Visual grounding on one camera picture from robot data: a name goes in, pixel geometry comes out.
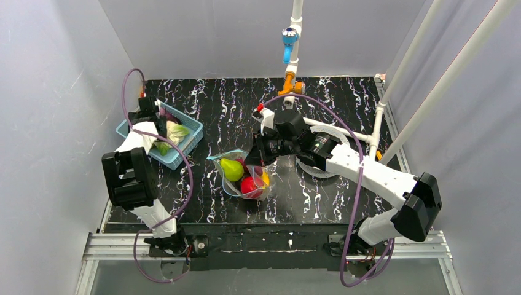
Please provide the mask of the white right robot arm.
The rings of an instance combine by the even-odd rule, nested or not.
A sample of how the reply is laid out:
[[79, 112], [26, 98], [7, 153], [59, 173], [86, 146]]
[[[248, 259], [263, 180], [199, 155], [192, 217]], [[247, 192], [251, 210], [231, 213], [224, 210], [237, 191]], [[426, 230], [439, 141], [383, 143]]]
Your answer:
[[294, 155], [300, 166], [315, 177], [342, 176], [386, 200], [392, 208], [356, 225], [352, 242], [365, 248], [403, 236], [426, 240], [442, 208], [435, 176], [397, 171], [351, 148], [345, 135], [330, 125], [309, 126], [293, 109], [274, 113], [259, 106], [253, 117], [260, 130], [245, 164], [267, 166], [279, 156]]

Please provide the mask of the yellow banana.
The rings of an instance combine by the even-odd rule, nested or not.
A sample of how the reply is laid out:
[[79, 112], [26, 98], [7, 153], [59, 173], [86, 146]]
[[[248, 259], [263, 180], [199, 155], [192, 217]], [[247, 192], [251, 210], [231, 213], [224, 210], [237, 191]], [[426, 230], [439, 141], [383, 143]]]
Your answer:
[[266, 188], [270, 187], [270, 178], [266, 171], [264, 171], [264, 170], [262, 171], [260, 179], [261, 179], [261, 182], [260, 182], [261, 188], [266, 189]]

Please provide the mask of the clear zip top bag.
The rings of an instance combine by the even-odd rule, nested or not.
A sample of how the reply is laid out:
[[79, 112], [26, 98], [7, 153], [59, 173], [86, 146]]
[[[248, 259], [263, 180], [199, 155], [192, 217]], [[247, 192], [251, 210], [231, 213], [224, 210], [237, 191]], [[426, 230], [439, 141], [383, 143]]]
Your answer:
[[232, 197], [263, 201], [270, 192], [270, 178], [262, 166], [246, 165], [247, 152], [234, 149], [206, 159], [211, 161], [222, 179], [224, 192]]

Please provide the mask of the purple sweet potato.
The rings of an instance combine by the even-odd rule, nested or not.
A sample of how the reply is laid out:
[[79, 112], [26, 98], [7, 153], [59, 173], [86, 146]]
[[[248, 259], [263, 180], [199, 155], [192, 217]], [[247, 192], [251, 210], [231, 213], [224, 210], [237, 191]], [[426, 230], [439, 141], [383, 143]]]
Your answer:
[[255, 166], [255, 165], [246, 165], [245, 162], [244, 162], [244, 159], [237, 159], [237, 161], [239, 163], [241, 163], [241, 165], [242, 165], [242, 167], [244, 169], [244, 173], [246, 173], [247, 175], [250, 175], [250, 176], [253, 176], [253, 175], [262, 176], [262, 174], [263, 174], [262, 167]]

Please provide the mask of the red apple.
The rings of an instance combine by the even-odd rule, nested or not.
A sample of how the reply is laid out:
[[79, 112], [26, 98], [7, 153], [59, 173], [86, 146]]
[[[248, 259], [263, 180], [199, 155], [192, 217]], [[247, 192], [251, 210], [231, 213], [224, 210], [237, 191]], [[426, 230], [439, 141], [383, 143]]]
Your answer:
[[240, 182], [244, 199], [260, 199], [264, 193], [264, 182], [260, 176], [247, 176]]

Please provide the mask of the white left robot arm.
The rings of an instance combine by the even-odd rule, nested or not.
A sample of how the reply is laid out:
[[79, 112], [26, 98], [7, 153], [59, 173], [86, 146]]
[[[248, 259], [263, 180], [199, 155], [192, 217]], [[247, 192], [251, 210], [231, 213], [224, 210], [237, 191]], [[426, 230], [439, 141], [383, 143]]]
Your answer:
[[157, 225], [170, 214], [158, 199], [157, 177], [148, 158], [156, 136], [166, 134], [166, 118], [159, 116], [157, 100], [140, 98], [138, 104], [138, 111], [127, 113], [124, 142], [101, 158], [109, 199], [142, 220], [154, 238], [170, 238], [177, 234], [176, 220]]

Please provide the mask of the green pear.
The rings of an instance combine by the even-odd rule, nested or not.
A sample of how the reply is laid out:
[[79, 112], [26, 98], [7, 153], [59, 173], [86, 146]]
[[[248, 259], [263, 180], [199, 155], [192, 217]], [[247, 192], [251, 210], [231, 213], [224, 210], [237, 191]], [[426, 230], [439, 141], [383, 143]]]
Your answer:
[[221, 168], [224, 172], [225, 179], [230, 182], [236, 182], [242, 179], [244, 169], [237, 160], [223, 158], [220, 160]]

